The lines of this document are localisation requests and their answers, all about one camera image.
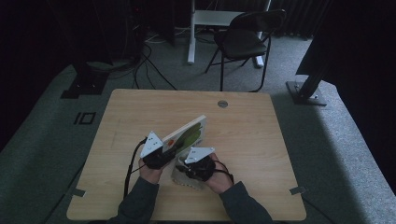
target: dark curtain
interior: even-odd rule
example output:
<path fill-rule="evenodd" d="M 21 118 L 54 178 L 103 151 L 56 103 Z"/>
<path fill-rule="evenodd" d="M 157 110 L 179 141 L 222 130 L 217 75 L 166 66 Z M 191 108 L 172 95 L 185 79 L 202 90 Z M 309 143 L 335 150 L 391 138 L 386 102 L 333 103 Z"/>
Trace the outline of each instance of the dark curtain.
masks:
<path fill-rule="evenodd" d="M 110 56 L 121 55 L 126 36 L 125 1 L 50 1 L 61 6 L 82 58 L 111 63 Z M 71 59 L 47 0 L 0 1 L 0 33 L 1 151 Z M 132 39 L 127 47 L 124 56 L 132 55 Z"/>
<path fill-rule="evenodd" d="M 396 3 L 335 0 L 297 75 L 334 84 L 396 191 Z"/>

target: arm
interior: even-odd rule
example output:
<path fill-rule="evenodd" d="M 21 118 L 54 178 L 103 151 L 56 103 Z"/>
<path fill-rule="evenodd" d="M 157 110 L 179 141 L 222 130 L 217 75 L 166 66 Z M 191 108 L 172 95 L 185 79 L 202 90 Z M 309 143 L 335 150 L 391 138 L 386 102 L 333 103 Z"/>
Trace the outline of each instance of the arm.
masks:
<path fill-rule="evenodd" d="M 213 161 L 219 160 L 216 154 L 211 154 L 210 157 Z M 216 169 L 226 171 L 218 162 Z M 273 223 L 267 210 L 248 195 L 242 182 L 234 185 L 226 174 L 214 173 L 205 183 L 220 196 L 228 216 L 235 223 Z"/>
<path fill-rule="evenodd" d="M 139 166 L 143 165 L 143 161 L 140 160 Z M 139 170 L 140 176 L 131 192 L 121 202 L 117 216 L 111 218 L 107 224 L 149 223 L 154 211 L 155 200 L 160 187 L 158 182 L 163 168 L 151 170 L 147 166 L 143 166 Z"/>
<path fill-rule="evenodd" d="M 242 182 L 238 182 L 219 196 L 228 216 L 235 223 L 273 223 L 267 210 L 248 195 Z"/>

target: black device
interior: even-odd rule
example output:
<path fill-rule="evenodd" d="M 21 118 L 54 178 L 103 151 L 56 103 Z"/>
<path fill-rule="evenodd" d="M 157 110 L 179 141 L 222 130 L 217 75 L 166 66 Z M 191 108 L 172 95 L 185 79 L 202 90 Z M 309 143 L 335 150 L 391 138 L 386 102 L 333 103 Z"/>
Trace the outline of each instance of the black device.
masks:
<path fill-rule="evenodd" d="M 163 166 L 165 166 L 166 163 L 171 161 L 175 156 L 175 150 L 167 150 L 163 153 L 163 148 L 160 147 L 144 157 L 143 162 L 147 165 L 148 168 L 159 170 Z"/>
<path fill-rule="evenodd" d="M 220 163 L 225 168 L 225 171 L 216 169 L 215 162 Z M 206 182 L 215 172 L 221 172 L 229 176 L 233 182 L 233 175 L 228 172 L 227 167 L 220 161 L 213 161 L 209 156 L 205 156 L 198 162 L 183 163 L 185 166 L 177 165 L 176 168 L 180 172 L 185 173 L 188 178 Z"/>

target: chair seat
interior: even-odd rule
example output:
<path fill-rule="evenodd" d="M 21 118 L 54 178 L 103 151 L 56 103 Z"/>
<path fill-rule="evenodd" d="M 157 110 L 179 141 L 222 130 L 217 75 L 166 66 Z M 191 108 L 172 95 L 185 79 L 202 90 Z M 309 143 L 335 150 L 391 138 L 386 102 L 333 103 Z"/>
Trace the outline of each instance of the chair seat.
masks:
<path fill-rule="evenodd" d="M 248 30 L 231 29 L 228 32 L 218 32 L 214 40 L 228 59 L 244 60 L 264 55 L 267 51 L 257 33 Z"/>

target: chair leg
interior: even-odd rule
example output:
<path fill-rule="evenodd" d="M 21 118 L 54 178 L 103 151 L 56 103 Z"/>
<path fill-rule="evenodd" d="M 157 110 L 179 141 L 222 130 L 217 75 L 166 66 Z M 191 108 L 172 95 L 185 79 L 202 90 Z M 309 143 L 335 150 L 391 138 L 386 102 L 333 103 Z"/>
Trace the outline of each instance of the chair leg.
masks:
<path fill-rule="evenodd" d="M 224 81 L 224 54 L 221 53 L 220 91 L 222 91 L 223 81 Z"/>
<path fill-rule="evenodd" d="M 212 65 L 213 60 L 215 60 L 216 55 L 218 55 L 218 53 L 219 53 L 219 48 L 217 48 L 216 51 L 215 51 L 215 54 L 213 54 L 212 60 L 210 60 L 210 63 L 207 65 L 207 68 L 206 68 L 206 70 L 205 70 L 205 73 L 207 73 L 207 71 L 209 70 L 210 65 Z"/>
<path fill-rule="evenodd" d="M 248 58 L 248 59 L 246 59 L 242 64 L 241 64 L 241 67 L 242 66 L 244 66 L 245 65 L 245 63 L 247 63 L 248 61 L 249 61 L 250 59 Z"/>
<path fill-rule="evenodd" d="M 267 51 L 266 54 L 265 54 L 264 68 L 262 69 L 262 83 L 261 83 L 260 87 L 257 90 L 251 91 L 251 92 L 257 92 L 257 91 L 261 90 L 262 86 L 264 85 L 265 74 L 266 74 L 266 71 L 267 71 L 268 56 L 269 56 L 269 51 Z"/>

